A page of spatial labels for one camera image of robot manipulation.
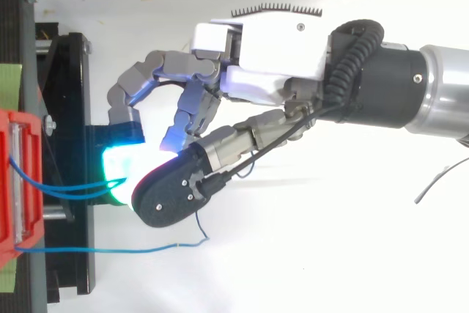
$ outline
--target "silver metal cylinder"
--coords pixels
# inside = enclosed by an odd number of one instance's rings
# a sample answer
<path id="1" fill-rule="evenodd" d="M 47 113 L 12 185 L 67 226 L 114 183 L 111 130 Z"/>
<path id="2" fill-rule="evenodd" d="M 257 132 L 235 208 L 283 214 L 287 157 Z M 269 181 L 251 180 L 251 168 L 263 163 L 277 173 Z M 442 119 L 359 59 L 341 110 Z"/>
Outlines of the silver metal cylinder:
<path id="1" fill-rule="evenodd" d="M 64 208 L 61 205 L 44 206 L 44 220 L 62 220 L 66 219 Z"/>
<path id="2" fill-rule="evenodd" d="M 469 135 L 469 51 L 426 45 L 428 82 L 411 133 L 462 139 Z"/>
<path id="3" fill-rule="evenodd" d="M 51 47 L 51 40 L 37 40 L 36 41 L 36 55 L 46 55 Z"/>

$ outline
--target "coiled black cable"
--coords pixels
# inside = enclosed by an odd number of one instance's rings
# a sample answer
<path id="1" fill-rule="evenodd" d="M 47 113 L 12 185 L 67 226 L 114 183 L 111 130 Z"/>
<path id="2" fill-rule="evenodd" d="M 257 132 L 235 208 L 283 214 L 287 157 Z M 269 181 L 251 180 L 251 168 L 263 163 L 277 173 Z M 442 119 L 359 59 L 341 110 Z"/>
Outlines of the coiled black cable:
<path id="1" fill-rule="evenodd" d="M 347 50 L 334 67 L 324 88 L 324 100 L 329 103 L 344 104 L 349 88 L 357 77 L 365 61 L 377 50 L 384 38 L 384 28 L 372 20 L 355 20 L 338 27 L 335 32 L 356 34 L 360 37 Z"/>

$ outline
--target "led light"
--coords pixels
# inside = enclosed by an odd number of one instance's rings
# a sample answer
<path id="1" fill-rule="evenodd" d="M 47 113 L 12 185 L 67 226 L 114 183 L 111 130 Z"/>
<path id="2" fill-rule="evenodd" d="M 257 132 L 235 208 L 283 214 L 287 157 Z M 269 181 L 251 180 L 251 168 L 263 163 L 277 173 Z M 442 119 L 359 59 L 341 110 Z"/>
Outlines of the led light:
<path id="1" fill-rule="evenodd" d="M 159 150 L 146 143 L 108 147 L 103 152 L 104 175 L 107 180 L 126 177 L 127 181 L 111 190 L 112 196 L 132 207 L 132 193 L 140 180 L 177 154 Z"/>

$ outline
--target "gray cable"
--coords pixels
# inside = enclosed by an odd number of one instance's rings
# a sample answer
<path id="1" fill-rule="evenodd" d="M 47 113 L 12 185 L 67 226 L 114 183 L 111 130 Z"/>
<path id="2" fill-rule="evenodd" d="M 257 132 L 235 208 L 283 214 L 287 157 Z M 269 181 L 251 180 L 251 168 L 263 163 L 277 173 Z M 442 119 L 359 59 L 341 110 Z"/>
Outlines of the gray cable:
<path id="1" fill-rule="evenodd" d="M 454 164 L 453 166 L 443 170 L 441 173 L 439 173 L 437 176 L 435 176 L 435 178 L 433 179 L 433 181 L 422 191 L 421 194 L 418 195 L 418 197 L 416 198 L 416 200 L 414 201 L 415 204 L 417 205 L 423 198 L 424 196 L 426 195 L 426 193 L 430 190 L 430 188 L 433 187 L 433 185 L 443 176 L 445 176 L 446 174 L 448 174 L 448 172 L 450 172 L 452 169 L 454 169 L 456 166 L 464 163 L 465 161 L 469 161 L 469 158 L 466 158 L 466 159 L 462 159 L 460 162 Z"/>

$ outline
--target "serrated edge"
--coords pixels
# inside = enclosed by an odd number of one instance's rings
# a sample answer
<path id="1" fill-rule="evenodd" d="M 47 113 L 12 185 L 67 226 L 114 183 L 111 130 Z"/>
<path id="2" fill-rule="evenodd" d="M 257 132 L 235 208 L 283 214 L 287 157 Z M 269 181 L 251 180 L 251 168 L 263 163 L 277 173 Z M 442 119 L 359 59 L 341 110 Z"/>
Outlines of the serrated edge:
<path id="1" fill-rule="evenodd" d="M 316 8 L 316 7 L 293 7 L 292 12 L 297 13 L 297 14 L 304 14 L 304 15 L 311 15 L 311 16 L 317 16 L 321 17 L 322 16 L 322 9 Z"/>
<path id="2" fill-rule="evenodd" d="M 292 6 L 288 3 L 262 3 L 253 7 L 244 7 L 241 9 L 232 10 L 232 17 L 239 18 L 240 16 L 247 16 L 257 14 L 263 11 L 285 11 L 294 12 L 297 14 L 311 15 L 322 17 L 322 9 L 316 7 L 300 7 Z"/>

